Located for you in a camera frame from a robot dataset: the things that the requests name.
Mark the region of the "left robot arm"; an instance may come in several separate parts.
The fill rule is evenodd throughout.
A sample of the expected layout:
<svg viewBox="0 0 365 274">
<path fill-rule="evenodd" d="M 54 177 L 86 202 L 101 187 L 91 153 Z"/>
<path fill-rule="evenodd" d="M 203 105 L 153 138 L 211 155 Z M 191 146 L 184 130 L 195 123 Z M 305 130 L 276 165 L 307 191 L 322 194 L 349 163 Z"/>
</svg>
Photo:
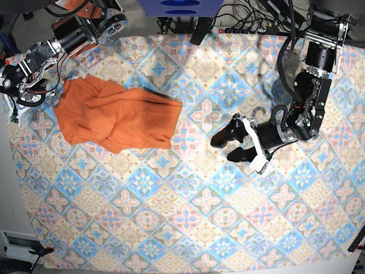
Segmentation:
<svg viewBox="0 0 365 274">
<path fill-rule="evenodd" d="M 280 148 L 318 137 L 331 86 L 330 74 L 335 74 L 339 68 L 339 57 L 349 28 L 349 22 L 339 11 L 339 1 L 310 1 L 307 27 L 292 30 L 282 45 L 277 69 L 283 87 L 292 97 L 290 106 L 275 106 L 270 119 L 260 124 L 234 114 L 231 121 L 211 138 L 212 147 L 224 148 L 234 140 L 242 143 L 244 137 L 249 136 L 253 147 L 238 147 L 228 154 L 227 159 L 231 162 L 262 160 L 267 163 Z M 309 43 L 304 60 L 306 67 L 290 87 L 283 70 L 283 56 L 286 49 L 292 50 L 301 37 Z"/>
</svg>

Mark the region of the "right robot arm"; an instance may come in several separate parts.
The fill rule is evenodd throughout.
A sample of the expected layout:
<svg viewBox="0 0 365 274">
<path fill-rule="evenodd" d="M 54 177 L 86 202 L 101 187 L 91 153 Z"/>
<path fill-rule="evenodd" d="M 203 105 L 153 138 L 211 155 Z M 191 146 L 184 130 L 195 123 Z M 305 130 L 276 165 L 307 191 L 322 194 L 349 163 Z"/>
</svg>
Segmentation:
<svg viewBox="0 0 365 274">
<path fill-rule="evenodd" d="M 51 4 L 52 1 L 1 1 L 2 14 L 45 9 L 57 18 L 52 26 L 53 38 L 33 44 L 22 61 L 10 65 L 1 56 L 1 94 L 13 109 L 41 105 L 46 94 L 53 91 L 46 88 L 47 69 L 59 68 L 59 58 L 78 55 L 105 42 L 128 23 L 116 1 L 55 1 L 63 13 L 52 11 Z"/>
</svg>

